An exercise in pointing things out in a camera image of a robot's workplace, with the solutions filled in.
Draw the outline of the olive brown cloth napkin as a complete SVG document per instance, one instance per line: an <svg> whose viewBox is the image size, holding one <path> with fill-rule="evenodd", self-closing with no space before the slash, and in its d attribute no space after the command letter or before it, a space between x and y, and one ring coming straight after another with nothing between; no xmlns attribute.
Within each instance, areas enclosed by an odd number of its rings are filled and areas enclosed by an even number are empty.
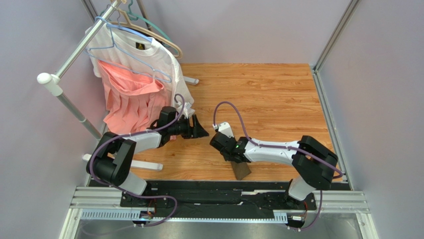
<svg viewBox="0 0 424 239"><path fill-rule="evenodd" d="M236 180L242 180L251 174L251 170L246 162L231 162L232 170Z"/></svg>

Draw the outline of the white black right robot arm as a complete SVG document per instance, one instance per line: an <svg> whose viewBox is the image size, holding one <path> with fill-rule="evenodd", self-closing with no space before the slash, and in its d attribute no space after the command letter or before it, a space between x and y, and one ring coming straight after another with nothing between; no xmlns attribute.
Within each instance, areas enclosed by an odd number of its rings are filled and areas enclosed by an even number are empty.
<svg viewBox="0 0 424 239"><path fill-rule="evenodd" d="M341 174L336 167L337 155L308 135L298 141L270 142L249 137L235 139L218 131L210 145L226 161L273 162L293 166L299 176L291 180L286 190L286 197L291 200L303 201L315 190L329 190L334 174Z"/></svg>

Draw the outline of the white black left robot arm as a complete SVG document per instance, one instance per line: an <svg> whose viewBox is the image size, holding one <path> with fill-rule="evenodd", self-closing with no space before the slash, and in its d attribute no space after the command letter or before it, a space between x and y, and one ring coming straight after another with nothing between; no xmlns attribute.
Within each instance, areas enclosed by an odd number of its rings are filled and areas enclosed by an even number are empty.
<svg viewBox="0 0 424 239"><path fill-rule="evenodd" d="M122 191L126 199L146 206L155 199L151 184L130 171L135 154L163 147L173 136L183 139L207 137L196 115L190 118L171 106L163 107L146 131L133 135L105 133L86 165L86 172L98 183Z"/></svg>

